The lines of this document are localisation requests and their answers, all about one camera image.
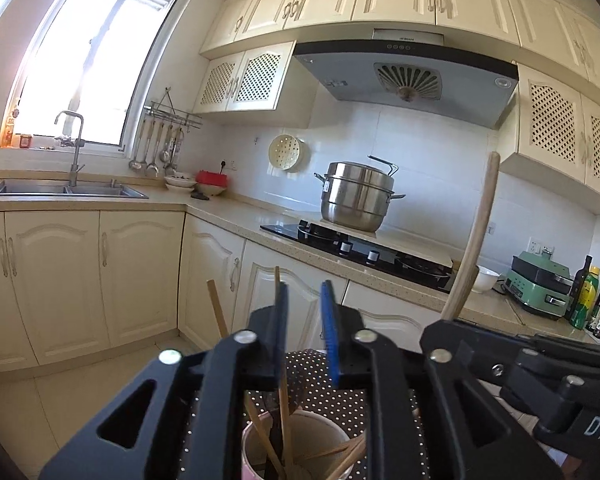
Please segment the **kitchen sink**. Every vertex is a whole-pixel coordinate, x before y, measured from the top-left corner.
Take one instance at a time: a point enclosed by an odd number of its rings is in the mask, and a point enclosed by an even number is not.
[[[69,186],[62,180],[3,180],[0,183],[0,196],[114,196],[117,198],[149,198],[135,189],[117,184],[115,181],[78,182]]]

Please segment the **tile floor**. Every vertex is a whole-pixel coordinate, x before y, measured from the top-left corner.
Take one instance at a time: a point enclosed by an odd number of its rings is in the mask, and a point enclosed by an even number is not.
[[[0,442],[30,479],[160,350],[195,351],[180,337],[93,365],[0,384]]]

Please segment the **faucet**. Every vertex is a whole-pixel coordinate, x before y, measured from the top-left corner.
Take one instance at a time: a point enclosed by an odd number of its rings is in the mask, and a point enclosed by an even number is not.
[[[84,164],[78,167],[78,156],[80,155],[80,148],[84,146],[84,141],[82,140],[82,128],[84,126],[84,117],[82,117],[77,112],[72,112],[71,110],[62,110],[58,115],[56,115],[56,120],[54,124],[58,124],[58,119],[62,114],[70,115],[71,117],[77,117],[80,119],[80,130],[78,131],[78,138],[75,139],[75,151],[74,151],[74,163],[71,165],[71,169],[69,169],[69,187],[75,187],[78,184],[78,171],[84,168]]]

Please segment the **green electric cooker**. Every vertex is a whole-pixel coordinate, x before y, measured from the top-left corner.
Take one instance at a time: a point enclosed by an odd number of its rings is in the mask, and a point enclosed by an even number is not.
[[[504,288],[532,314],[559,319],[569,306],[573,280],[567,267],[550,258],[526,251],[514,256]]]

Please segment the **gas stove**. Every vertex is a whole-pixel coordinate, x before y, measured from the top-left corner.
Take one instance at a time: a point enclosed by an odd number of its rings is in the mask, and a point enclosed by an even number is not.
[[[451,267],[304,220],[297,224],[261,225],[260,228],[344,260],[396,276],[406,282],[417,283],[447,294],[456,278],[456,272]]]

